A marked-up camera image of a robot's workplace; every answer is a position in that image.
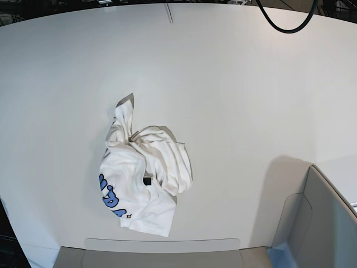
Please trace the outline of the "grey cardboard box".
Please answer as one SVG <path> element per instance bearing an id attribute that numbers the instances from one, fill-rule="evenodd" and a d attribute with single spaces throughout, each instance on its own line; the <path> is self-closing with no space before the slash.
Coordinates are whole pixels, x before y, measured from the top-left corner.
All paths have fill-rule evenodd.
<path id="1" fill-rule="evenodd" d="M 55 267 L 355 267 L 356 211 L 312 165 L 303 192 L 290 195 L 270 246 L 239 248 L 236 238 L 119 241 L 88 238 L 62 247 Z"/>

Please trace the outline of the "white printed t-shirt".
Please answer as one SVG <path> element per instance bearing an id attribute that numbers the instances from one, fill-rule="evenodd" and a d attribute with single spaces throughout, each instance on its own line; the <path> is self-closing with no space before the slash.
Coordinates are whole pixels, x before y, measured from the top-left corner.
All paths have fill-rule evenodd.
<path id="1" fill-rule="evenodd" d="M 99 168 L 103 202 L 120 226 L 168 237 L 176 196 L 193 184 L 185 144 L 165 126 L 132 131 L 134 96 L 120 100 Z"/>

